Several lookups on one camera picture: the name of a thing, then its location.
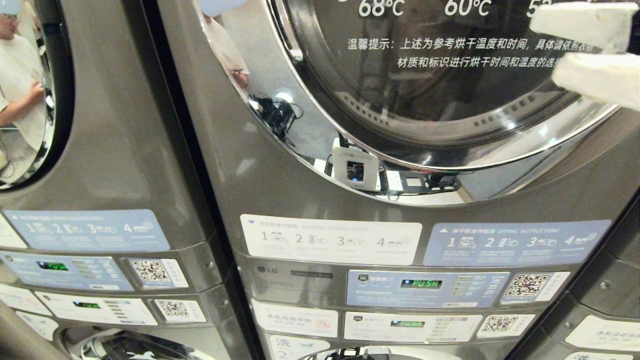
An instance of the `stacked washer dryer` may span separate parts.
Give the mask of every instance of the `stacked washer dryer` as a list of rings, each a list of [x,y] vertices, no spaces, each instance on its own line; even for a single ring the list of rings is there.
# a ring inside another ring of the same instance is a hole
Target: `stacked washer dryer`
[[[640,202],[513,359],[640,359]]]
[[[540,2],[160,1],[269,359],[501,360],[640,183]]]
[[[3,331],[3,345],[42,336],[73,359],[253,359],[142,5],[35,5],[54,135],[44,165],[0,194],[0,300],[17,315],[0,320],[34,330]],[[22,356],[54,358],[43,349]]]

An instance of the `qr code sticker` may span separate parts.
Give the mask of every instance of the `qr code sticker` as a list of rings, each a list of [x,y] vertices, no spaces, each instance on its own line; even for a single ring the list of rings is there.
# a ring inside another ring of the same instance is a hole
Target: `qr code sticker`
[[[142,281],[171,282],[159,260],[131,260],[131,265]]]
[[[489,316],[480,332],[509,332],[519,318],[519,316]]]
[[[549,278],[548,274],[516,275],[504,296],[538,296]]]
[[[184,301],[179,300],[156,300],[162,314],[167,317],[188,318],[191,316]]]

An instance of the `drying instructions label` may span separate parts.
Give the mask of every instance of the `drying instructions label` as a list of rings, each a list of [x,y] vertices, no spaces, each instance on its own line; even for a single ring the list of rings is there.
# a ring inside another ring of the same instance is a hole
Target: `drying instructions label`
[[[240,216],[249,254],[263,258],[411,265],[422,224]]]
[[[188,288],[176,259],[129,259],[145,288]]]
[[[265,304],[252,299],[255,319],[267,331],[290,334],[338,336],[338,312],[305,307]]]
[[[528,224],[436,224],[427,266],[545,266],[580,263],[610,220]]]
[[[379,307],[490,307],[508,272],[442,273],[350,270],[347,305]]]
[[[111,257],[53,256],[0,251],[0,259],[28,285],[133,291]]]
[[[274,359],[298,360],[331,346],[325,340],[294,338],[292,336],[271,335],[269,347]]]
[[[634,360],[633,355],[600,354],[597,352],[574,352],[564,360]]]
[[[0,284],[0,300],[14,309],[51,315],[51,312],[27,289]]]
[[[27,244],[22,241],[20,235],[13,230],[2,215],[0,215],[0,247],[27,248]]]
[[[637,351],[640,322],[603,320],[589,315],[564,340],[576,347]]]
[[[34,249],[85,252],[169,250],[151,210],[4,212]]]
[[[551,300],[570,272],[517,273],[502,296],[503,304]]]
[[[36,291],[61,319],[124,325],[157,325],[141,299],[83,297]]]
[[[168,323],[207,322],[195,300],[154,300]]]
[[[484,319],[476,336],[479,339],[520,336],[535,317],[534,314],[489,315]]]
[[[398,343],[458,343],[469,341],[482,315],[407,315],[347,312],[347,340]]]
[[[27,314],[22,311],[16,311],[15,314],[37,332],[38,335],[49,341],[53,341],[53,332],[58,328],[57,322],[44,316]]]

